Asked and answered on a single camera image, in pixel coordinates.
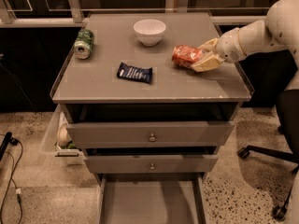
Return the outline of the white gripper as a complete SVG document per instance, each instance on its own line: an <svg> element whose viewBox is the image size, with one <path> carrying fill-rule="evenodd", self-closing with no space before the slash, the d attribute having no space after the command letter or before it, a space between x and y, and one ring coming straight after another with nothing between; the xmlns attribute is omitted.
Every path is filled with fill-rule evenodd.
<svg viewBox="0 0 299 224"><path fill-rule="evenodd" d="M209 51L200 60L191 65L197 73L217 69L226 61L236 63L246 59L247 55L241 46L242 28L234 28L224 33L219 39L212 38L199 46L199 49Z"/></svg>

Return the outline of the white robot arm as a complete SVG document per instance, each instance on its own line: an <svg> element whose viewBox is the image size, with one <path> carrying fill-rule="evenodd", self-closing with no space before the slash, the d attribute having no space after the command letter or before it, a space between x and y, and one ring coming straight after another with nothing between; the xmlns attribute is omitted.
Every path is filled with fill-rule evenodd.
<svg viewBox="0 0 299 224"><path fill-rule="evenodd" d="M259 52L288 50L299 67L299 0L279 0L266 18L235 28L201 45L206 53L192 65L195 72L216 69L222 63L236 63ZM283 91L277 100L279 132L285 136L290 152L246 146L238 151L245 159L251 151L299 164L299 90Z"/></svg>

